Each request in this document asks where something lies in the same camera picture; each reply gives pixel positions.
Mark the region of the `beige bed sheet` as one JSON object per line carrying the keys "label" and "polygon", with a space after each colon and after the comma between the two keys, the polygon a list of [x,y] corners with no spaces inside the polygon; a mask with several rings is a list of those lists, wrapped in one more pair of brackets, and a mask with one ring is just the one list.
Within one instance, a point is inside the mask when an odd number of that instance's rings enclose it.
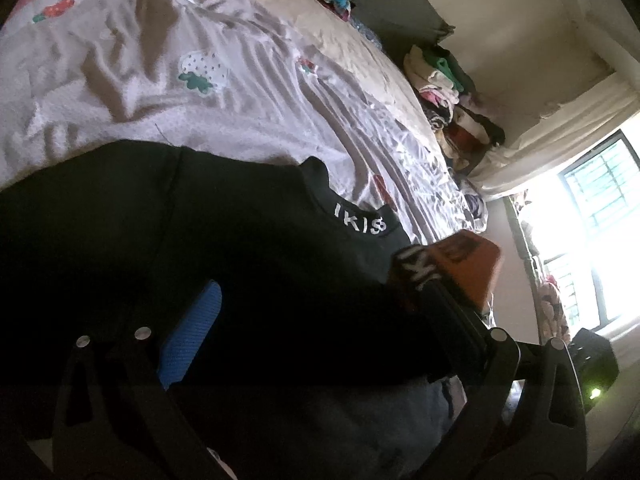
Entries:
{"label": "beige bed sheet", "polygon": [[289,22],[323,55],[354,76],[424,148],[442,156],[435,133],[404,73],[356,28],[317,0],[256,0]]}

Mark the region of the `mixed folded clothes pile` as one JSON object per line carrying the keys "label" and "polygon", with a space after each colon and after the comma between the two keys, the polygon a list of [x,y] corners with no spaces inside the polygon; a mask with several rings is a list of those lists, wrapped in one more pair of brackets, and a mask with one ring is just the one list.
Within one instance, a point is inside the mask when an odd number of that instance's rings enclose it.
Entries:
{"label": "mixed folded clothes pile", "polygon": [[454,172],[467,176],[492,148],[506,142],[503,128],[478,110],[476,85],[450,51],[412,46],[402,68]]}

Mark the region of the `barred window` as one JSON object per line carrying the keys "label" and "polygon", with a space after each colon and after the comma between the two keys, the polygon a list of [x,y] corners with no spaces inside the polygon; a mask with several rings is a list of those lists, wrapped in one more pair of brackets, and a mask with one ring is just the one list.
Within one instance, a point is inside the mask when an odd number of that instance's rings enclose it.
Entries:
{"label": "barred window", "polygon": [[639,153],[622,130],[509,205],[571,333],[639,315]]}

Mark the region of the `black IKISS sweatshirt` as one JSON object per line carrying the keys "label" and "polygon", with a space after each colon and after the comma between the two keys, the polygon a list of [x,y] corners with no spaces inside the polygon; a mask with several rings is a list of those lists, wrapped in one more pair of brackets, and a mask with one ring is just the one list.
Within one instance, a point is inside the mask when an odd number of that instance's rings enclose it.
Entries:
{"label": "black IKISS sweatshirt", "polygon": [[388,207],[326,166],[118,141],[1,194],[1,343],[42,309],[160,324],[206,285],[220,311],[179,382],[219,479],[405,479],[452,424],[439,300],[390,282],[409,246]]}

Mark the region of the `strawberry print lilac quilt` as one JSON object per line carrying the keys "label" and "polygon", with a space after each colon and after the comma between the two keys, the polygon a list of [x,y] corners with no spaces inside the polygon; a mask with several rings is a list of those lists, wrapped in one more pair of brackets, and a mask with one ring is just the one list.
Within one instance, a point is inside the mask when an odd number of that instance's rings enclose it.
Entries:
{"label": "strawberry print lilac quilt", "polygon": [[482,232],[482,200],[323,55],[256,0],[166,18],[126,6],[1,29],[1,182],[117,139],[233,159],[326,164],[336,192],[388,205],[410,238]]}

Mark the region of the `cream curtain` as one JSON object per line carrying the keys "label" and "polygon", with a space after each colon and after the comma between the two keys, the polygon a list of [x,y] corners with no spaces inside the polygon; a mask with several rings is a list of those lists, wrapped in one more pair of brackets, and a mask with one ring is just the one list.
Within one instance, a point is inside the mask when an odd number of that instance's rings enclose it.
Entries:
{"label": "cream curtain", "polygon": [[567,167],[639,115],[639,0],[561,0],[577,31],[614,73],[542,118],[512,148],[490,151],[471,174],[495,200]]}

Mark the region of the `grey headboard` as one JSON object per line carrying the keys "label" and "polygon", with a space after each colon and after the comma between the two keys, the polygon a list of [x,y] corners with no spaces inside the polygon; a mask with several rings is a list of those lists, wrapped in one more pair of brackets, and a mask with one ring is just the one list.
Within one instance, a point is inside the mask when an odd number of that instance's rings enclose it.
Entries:
{"label": "grey headboard", "polygon": [[399,67],[412,46],[426,48],[454,33],[428,0],[354,0],[352,17],[372,30]]}

